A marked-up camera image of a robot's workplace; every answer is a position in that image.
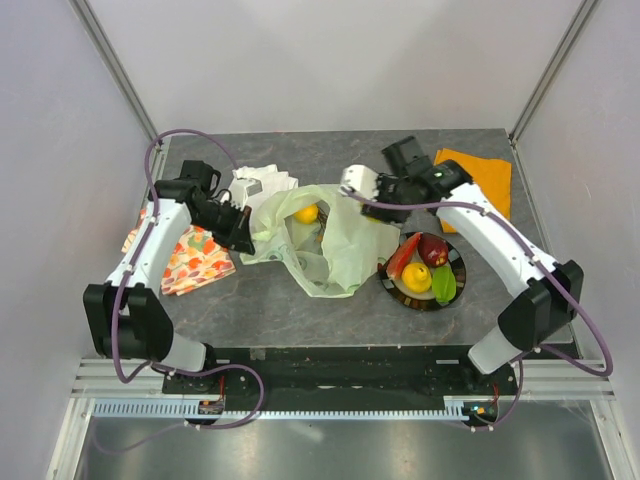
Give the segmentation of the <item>orange fake citrus fruit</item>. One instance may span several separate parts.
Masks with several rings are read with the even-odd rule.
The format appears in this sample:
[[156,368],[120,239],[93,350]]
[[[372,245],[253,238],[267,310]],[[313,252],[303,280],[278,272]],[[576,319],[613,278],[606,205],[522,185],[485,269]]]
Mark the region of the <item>orange fake citrus fruit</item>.
[[316,204],[304,207],[293,214],[294,219],[304,225],[310,225],[317,221],[319,208]]

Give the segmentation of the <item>white crumpled cloth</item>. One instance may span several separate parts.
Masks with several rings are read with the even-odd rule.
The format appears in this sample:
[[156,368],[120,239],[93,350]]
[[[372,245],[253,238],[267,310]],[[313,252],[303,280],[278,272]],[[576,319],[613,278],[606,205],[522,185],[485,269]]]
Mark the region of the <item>white crumpled cloth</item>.
[[266,167],[240,167],[233,171],[234,178],[254,178],[262,183],[263,193],[260,200],[269,198],[280,191],[295,189],[299,180],[289,174],[288,171],[280,171],[275,164]]

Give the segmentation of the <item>light green plastic bag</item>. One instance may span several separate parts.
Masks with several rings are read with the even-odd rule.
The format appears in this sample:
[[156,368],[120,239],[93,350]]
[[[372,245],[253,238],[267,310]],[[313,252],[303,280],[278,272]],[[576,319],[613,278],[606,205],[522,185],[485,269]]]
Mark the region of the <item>light green plastic bag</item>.
[[[293,214],[323,202],[331,209],[321,243],[318,222],[304,225]],[[281,262],[305,293],[314,298],[347,298],[377,272],[399,246],[400,229],[367,221],[361,205],[336,185],[309,185],[281,191],[251,214],[255,253],[245,265]]]

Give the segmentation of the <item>orange red fake fruit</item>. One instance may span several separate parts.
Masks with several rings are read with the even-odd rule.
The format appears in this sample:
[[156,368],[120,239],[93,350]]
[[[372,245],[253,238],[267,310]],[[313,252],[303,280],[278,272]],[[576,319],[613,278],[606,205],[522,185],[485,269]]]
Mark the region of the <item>orange red fake fruit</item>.
[[387,262],[386,275],[391,280],[401,277],[403,270],[410,263],[422,238],[421,232],[411,234],[395,251]]

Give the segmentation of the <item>dark red fake apple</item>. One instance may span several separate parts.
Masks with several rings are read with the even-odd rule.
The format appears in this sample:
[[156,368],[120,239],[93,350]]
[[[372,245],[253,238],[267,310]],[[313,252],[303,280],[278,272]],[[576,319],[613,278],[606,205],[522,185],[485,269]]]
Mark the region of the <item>dark red fake apple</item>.
[[432,268],[444,266],[448,262],[449,249],[446,242],[430,233],[421,235],[417,253],[423,263]]

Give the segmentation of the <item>dark rimmed ceramic plate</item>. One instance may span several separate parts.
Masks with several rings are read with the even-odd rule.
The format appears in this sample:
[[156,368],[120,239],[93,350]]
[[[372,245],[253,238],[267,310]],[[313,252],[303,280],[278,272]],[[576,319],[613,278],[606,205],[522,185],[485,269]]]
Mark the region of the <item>dark rimmed ceramic plate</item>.
[[[400,236],[399,246],[413,233],[416,233],[416,232],[402,234]],[[386,267],[387,267],[387,262],[389,260],[384,265],[382,264],[378,265],[378,278],[384,290],[393,299],[395,299],[405,307],[413,310],[435,311],[435,310],[443,309],[446,306],[449,306],[450,304],[452,304],[461,295],[462,291],[464,290],[465,283],[466,283],[466,267],[459,252],[449,242],[447,242],[446,240],[444,241],[446,242],[449,249],[449,257],[448,257],[448,262],[446,264],[450,265],[455,275],[456,283],[457,283],[456,295],[448,304],[441,305],[435,300],[432,292],[432,285],[431,285],[431,288],[426,293],[416,294],[409,291],[406,288],[406,286],[401,280],[401,277],[396,280],[389,279],[386,275]],[[413,257],[411,258],[410,263],[413,263],[413,262],[423,263],[422,259],[417,253],[417,249]],[[433,272],[436,268],[432,268],[429,266],[427,267],[431,271],[431,276],[433,276]]]

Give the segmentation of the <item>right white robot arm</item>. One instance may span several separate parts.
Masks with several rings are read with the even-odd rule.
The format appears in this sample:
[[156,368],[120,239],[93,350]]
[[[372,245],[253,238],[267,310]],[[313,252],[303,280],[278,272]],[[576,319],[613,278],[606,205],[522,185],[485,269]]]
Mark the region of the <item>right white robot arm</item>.
[[540,347],[577,315],[584,273],[574,261],[559,263],[520,233],[499,212],[472,175],[456,160],[433,163],[408,136],[382,151],[390,169],[347,167],[341,186],[363,199],[362,214],[403,224],[411,211],[427,209],[451,225],[484,258],[512,297],[496,326],[467,353],[458,381],[483,392],[494,372]]

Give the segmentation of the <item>brown fake longan bunch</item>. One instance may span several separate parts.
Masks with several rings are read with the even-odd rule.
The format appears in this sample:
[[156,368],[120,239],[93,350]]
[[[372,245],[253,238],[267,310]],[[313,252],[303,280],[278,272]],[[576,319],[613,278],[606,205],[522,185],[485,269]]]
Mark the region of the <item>brown fake longan bunch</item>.
[[326,205],[323,202],[317,203],[317,207],[318,207],[318,213],[317,213],[316,221],[319,224],[319,229],[316,234],[316,241],[318,243],[321,243],[324,238],[324,234],[326,232],[328,216],[331,209],[328,205]]

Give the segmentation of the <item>right aluminium frame post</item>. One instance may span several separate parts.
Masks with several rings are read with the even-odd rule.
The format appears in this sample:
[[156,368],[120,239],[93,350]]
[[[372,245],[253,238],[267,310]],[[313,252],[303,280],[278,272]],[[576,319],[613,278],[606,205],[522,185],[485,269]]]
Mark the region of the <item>right aluminium frame post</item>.
[[571,17],[533,91],[508,134],[512,147],[515,147],[523,136],[600,3],[600,0],[582,0],[579,2],[578,8]]

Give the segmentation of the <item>left aluminium frame post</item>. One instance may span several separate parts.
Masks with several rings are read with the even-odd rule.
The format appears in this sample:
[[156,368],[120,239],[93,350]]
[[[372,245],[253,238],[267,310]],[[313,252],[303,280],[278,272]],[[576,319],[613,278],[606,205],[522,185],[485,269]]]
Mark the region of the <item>left aluminium frame post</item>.
[[96,48],[145,136],[148,140],[153,140],[158,135],[158,130],[143,105],[141,97],[136,91],[133,82],[91,3],[87,0],[70,0],[69,4],[79,18],[85,32]]

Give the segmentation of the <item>orange folded cloth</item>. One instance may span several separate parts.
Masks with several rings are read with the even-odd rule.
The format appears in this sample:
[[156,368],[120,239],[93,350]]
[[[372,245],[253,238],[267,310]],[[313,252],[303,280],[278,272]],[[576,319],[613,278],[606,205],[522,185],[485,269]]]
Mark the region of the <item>orange folded cloth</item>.
[[491,204],[511,219],[512,165],[502,159],[487,159],[443,148],[436,154],[436,165],[453,160],[463,167],[479,185]]

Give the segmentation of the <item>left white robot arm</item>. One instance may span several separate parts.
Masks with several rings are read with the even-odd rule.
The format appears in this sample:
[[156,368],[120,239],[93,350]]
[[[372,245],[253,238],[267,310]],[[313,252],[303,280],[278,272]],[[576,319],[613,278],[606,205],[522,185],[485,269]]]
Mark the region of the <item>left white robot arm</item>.
[[159,301],[164,271],[184,231],[200,227],[223,248],[253,254],[251,208],[215,199],[212,182],[220,172],[203,161],[186,160],[180,175],[159,180],[149,194],[148,214],[117,268],[101,284],[90,284],[83,305],[98,355],[134,359],[185,371],[185,382],[208,393],[219,382],[207,344],[175,332]]

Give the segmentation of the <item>orange floral cloth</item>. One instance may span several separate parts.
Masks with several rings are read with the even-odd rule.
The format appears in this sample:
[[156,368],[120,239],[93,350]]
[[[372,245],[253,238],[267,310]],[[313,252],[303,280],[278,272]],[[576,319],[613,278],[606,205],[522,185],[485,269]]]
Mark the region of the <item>orange floral cloth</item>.
[[212,234],[190,224],[184,206],[162,202],[167,208],[155,217],[153,205],[140,211],[137,228],[125,240],[125,254],[107,277],[113,286],[141,284],[156,295],[183,295],[235,272],[228,251]]

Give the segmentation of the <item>aluminium front rail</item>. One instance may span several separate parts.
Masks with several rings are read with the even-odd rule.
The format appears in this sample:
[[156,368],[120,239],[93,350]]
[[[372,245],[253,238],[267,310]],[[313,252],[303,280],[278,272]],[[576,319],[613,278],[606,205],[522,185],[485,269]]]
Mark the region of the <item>aluminium front rail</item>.
[[[607,400],[615,398],[611,382],[592,376],[560,360],[525,360],[508,379],[525,400]],[[119,381],[108,360],[80,362],[71,387],[73,398],[159,398],[163,377],[144,368],[129,384]]]

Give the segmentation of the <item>yellow fake fruit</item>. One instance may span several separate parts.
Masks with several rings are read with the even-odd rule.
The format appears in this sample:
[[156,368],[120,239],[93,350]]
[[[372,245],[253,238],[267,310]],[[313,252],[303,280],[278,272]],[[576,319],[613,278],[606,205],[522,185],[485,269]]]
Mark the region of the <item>yellow fake fruit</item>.
[[426,293],[432,285],[430,269],[420,262],[407,264],[402,271],[401,280],[409,291],[416,294]]

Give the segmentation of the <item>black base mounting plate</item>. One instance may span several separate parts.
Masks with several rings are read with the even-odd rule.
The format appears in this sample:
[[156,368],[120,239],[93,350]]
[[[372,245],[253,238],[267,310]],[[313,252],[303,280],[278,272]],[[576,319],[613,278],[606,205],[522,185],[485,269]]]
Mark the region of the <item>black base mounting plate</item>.
[[205,368],[242,364],[254,369],[270,395],[322,387],[377,387],[418,394],[512,395],[517,390],[512,367],[476,374],[466,361],[469,347],[371,346],[207,348]]

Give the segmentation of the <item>green fake fruit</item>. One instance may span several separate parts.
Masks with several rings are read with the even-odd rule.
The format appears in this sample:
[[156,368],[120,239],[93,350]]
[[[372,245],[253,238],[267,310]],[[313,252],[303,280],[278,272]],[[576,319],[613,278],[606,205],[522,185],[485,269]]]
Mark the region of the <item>green fake fruit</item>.
[[449,264],[438,267],[432,276],[432,292],[435,300],[441,304],[448,304],[456,295],[457,283]]

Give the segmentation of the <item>aluminium frame post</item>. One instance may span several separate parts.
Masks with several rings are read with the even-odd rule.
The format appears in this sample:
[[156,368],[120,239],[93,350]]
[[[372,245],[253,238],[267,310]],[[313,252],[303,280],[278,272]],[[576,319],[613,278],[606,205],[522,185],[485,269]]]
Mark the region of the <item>aluminium frame post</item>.
[[96,48],[145,136],[148,140],[153,140],[158,135],[158,130],[143,105],[141,97],[136,91],[133,82],[91,3],[87,0],[70,0],[69,4],[79,18],[85,32]]
[[582,0],[579,2],[578,8],[571,17],[533,91],[508,134],[512,147],[515,147],[523,136],[600,3],[600,0]]

